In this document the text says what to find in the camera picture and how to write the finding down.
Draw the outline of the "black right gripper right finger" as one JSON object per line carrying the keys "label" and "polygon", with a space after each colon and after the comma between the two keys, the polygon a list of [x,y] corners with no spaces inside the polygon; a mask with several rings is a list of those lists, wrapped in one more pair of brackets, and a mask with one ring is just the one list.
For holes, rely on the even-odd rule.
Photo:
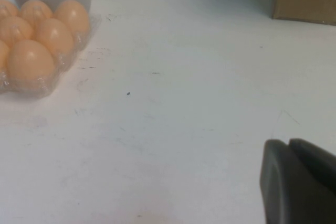
{"label": "black right gripper right finger", "polygon": [[291,139],[289,146],[319,183],[335,185],[335,155],[300,138]]}

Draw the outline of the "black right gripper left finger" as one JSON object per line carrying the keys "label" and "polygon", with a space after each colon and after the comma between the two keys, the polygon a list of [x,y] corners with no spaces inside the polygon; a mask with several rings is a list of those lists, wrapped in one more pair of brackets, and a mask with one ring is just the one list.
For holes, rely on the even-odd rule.
{"label": "black right gripper left finger", "polygon": [[267,223],[335,223],[335,185],[319,183],[289,144],[265,142],[260,189]]}

